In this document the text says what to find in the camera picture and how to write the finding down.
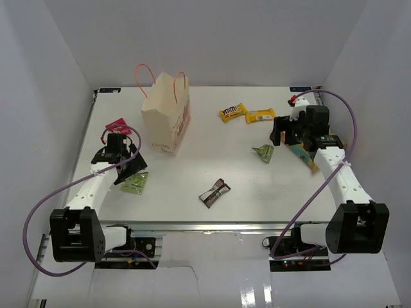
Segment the large brown paper snack pouch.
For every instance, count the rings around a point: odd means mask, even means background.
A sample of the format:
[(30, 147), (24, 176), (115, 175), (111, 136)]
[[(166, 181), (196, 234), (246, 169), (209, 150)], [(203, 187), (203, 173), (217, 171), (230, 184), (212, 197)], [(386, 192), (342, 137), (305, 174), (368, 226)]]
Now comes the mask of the large brown paper snack pouch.
[(327, 177), (342, 163), (342, 160), (345, 157), (345, 151), (344, 143), (337, 135), (329, 133), (324, 144), (326, 145), (326, 148), (319, 148), (317, 151), (306, 151), (302, 144), (293, 146), (284, 145), (291, 149), (291, 151), (303, 160), (312, 170), (321, 170), (324, 176)]

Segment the yellow snack bar wrapper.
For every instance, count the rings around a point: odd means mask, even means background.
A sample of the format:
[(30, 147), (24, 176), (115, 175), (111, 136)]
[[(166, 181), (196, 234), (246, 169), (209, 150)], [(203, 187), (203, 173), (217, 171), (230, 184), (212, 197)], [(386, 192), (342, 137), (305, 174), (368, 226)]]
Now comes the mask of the yellow snack bar wrapper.
[(260, 121), (272, 121), (275, 117), (275, 112), (272, 108), (264, 110), (248, 111), (246, 113), (246, 123), (255, 123)]

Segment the pink snack packet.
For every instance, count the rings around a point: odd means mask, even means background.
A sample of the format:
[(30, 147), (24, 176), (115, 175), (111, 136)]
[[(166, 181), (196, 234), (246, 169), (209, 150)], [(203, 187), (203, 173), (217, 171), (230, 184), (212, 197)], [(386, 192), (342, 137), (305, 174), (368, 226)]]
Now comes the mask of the pink snack packet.
[(132, 131), (125, 127), (126, 122), (123, 118), (119, 118), (112, 123), (107, 124), (105, 127), (112, 133), (121, 133), (125, 135), (129, 135)]

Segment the green triangular snack packet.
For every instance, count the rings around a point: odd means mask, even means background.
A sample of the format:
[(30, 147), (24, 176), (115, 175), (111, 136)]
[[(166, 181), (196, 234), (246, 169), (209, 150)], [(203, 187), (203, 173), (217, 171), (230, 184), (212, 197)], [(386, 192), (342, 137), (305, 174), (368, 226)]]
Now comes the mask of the green triangular snack packet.
[(260, 159), (265, 162), (266, 164), (269, 164), (274, 152), (274, 147), (269, 145), (269, 144), (264, 144), (260, 146), (259, 148), (252, 148), (260, 157)]

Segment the yellow M&M's candy pack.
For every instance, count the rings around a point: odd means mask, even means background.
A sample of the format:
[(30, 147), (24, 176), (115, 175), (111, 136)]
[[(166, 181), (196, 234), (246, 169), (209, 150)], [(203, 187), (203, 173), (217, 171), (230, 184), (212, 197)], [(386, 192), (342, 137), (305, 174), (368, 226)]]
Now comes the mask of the yellow M&M's candy pack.
[(246, 113), (247, 109), (242, 103), (219, 111), (219, 115), (224, 123), (228, 122), (230, 119), (244, 116)]

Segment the brown chocolate bar wrapper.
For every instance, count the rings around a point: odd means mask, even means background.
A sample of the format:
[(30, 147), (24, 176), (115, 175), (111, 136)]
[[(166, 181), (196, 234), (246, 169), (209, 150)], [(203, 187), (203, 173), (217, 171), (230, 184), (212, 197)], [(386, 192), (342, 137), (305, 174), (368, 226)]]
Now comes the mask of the brown chocolate bar wrapper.
[(223, 194), (229, 192), (231, 188), (219, 178), (208, 191), (199, 196), (202, 203), (210, 209), (213, 203)]

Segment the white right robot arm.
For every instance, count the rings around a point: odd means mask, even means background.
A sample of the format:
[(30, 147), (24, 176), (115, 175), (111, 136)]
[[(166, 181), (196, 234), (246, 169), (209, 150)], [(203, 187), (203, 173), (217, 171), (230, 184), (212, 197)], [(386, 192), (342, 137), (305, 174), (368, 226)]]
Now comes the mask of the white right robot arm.
[(388, 207), (375, 202), (356, 179), (342, 141), (329, 132), (328, 108), (306, 106), (276, 117), (270, 140), (274, 146), (282, 142), (302, 144), (323, 174), (336, 206), (327, 223), (296, 224), (291, 251), (303, 256), (319, 246), (336, 254), (379, 253), (389, 220)]

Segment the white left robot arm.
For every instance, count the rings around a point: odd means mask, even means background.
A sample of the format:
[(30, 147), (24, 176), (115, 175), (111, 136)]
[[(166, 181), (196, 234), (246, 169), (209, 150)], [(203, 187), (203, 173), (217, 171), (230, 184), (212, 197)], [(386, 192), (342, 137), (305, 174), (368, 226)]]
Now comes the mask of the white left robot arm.
[(91, 160), (91, 178), (64, 209), (55, 209), (50, 215), (53, 256), (57, 262), (100, 262), (112, 249), (122, 256), (134, 252), (136, 240), (127, 227), (103, 227), (98, 213), (113, 185), (122, 184), (146, 167), (130, 137), (107, 135), (107, 143)]

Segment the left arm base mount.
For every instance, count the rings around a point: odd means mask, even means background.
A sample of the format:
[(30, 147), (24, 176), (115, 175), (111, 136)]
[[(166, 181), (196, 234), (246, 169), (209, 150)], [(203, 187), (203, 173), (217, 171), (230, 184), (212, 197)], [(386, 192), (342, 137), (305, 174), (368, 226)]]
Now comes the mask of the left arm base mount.
[(103, 227), (105, 252), (100, 262), (113, 258), (127, 258), (129, 263), (142, 259), (149, 262), (155, 256), (156, 238), (136, 233), (126, 225)]

